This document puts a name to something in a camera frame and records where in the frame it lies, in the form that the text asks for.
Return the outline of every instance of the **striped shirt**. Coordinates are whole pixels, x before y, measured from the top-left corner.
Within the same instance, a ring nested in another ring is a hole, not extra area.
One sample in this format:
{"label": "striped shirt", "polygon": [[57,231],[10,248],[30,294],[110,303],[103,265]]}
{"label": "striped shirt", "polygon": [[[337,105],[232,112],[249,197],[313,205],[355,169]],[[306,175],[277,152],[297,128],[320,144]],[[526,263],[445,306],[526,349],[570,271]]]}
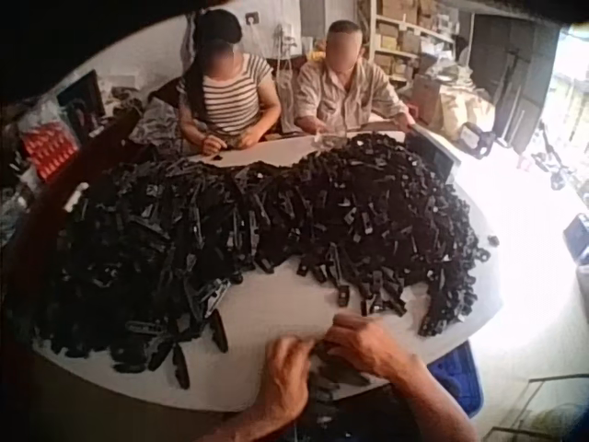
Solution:
{"label": "striped shirt", "polygon": [[[241,72],[230,80],[204,76],[202,91],[207,129],[220,135],[239,135],[260,120],[258,86],[271,74],[270,65],[258,55],[244,53]],[[178,85],[180,104],[190,107],[184,77]],[[193,111],[194,119],[200,120]]]}

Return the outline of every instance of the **hand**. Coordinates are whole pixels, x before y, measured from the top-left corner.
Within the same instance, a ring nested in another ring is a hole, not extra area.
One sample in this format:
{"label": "hand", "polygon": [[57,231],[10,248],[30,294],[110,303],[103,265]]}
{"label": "hand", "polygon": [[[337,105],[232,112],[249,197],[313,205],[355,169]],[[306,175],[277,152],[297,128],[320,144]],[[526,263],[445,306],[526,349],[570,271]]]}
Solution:
{"label": "hand", "polygon": [[266,347],[266,367],[252,409],[260,419],[272,422],[275,429],[292,422],[305,408],[309,354],[314,345],[314,340],[288,336]]}
{"label": "hand", "polygon": [[331,355],[341,356],[357,370],[394,381],[410,368],[417,356],[403,349],[377,320],[339,313],[324,338],[337,346]]}
{"label": "hand", "polygon": [[393,117],[393,122],[397,125],[398,129],[405,134],[411,129],[411,126],[415,124],[415,120],[408,112],[400,112]]}
{"label": "hand", "polygon": [[222,149],[227,149],[227,144],[221,138],[206,135],[202,140],[201,153],[207,157],[218,154]]}
{"label": "hand", "polygon": [[301,117],[296,121],[296,125],[308,134],[325,134],[329,132],[328,126],[317,117]]}
{"label": "hand", "polygon": [[237,146],[238,149],[249,149],[260,142],[261,137],[264,135],[256,126],[248,128],[241,136],[241,141]]}

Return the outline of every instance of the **blue plastic bin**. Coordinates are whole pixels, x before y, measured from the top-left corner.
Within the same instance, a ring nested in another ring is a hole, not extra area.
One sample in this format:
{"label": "blue plastic bin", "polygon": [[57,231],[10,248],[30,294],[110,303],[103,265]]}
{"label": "blue plastic bin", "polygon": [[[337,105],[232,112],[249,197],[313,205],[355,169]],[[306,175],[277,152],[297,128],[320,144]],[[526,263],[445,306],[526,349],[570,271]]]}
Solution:
{"label": "blue plastic bin", "polygon": [[480,411],[483,403],[482,389],[468,341],[427,367],[468,417],[473,417]]}

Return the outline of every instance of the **floor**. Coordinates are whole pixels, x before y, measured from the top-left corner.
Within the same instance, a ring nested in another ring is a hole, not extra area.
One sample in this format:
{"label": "floor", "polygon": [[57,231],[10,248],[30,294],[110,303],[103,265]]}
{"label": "floor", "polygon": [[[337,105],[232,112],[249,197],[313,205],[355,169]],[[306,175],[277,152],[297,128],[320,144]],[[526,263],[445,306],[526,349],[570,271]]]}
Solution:
{"label": "floor", "polygon": [[[461,158],[456,183],[468,189],[501,241],[503,308],[470,338],[485,398],[473,422],[483,437],[494,425],[513,423],[531,390],[528,379],[589,373],[589,308],[562,240],[583,206],[573,192],[551,190],[548,175],[517,169],[511,151],[495,148],[482,161]],[[589,380],[557,387],[533,404],[589,403]]]}
{"label": "floor", "polygon": [[[473,420],[480,437],[511,424],[529,378],[589,373],[586,306],[561,237],[579,206],[574,195],[553,192],[548,177],[515,165],[515,156],[498,151],[483,161],[466,157],[456,174],[501,241],[504,307],[470,339],[485,398]],[[122,397],[40,357],[33,368],[33,424],[44,440],[188,442],[220,419]],[[589,398],[589,381],[548,390],[545,403],[572,395]]]}

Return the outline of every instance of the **man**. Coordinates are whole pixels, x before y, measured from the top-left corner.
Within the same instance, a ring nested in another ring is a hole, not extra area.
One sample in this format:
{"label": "man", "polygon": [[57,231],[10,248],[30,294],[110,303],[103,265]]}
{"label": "man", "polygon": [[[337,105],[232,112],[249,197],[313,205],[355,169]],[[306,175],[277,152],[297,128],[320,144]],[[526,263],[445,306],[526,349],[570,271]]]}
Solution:
{"label": "man", "polygon": [[[323,339],[334,345],[333,355],[393,384],[407,401],[423,441],[477,439],[465,413],[425,364],[400,347],[377,321],[338,314]],[[199,442],[253,441],[289,425],[306,406],[309,355],[314,344],[313,340],[295,337],[271,343],[254,405]]]}
{"label": "man", "polygon": [[329,27],[326,57],[298,76],[295,123],[309,134],[359,129],[372,112],[407,132],[415,123],[377,65],[363,58],[362,31],[347,20]]}

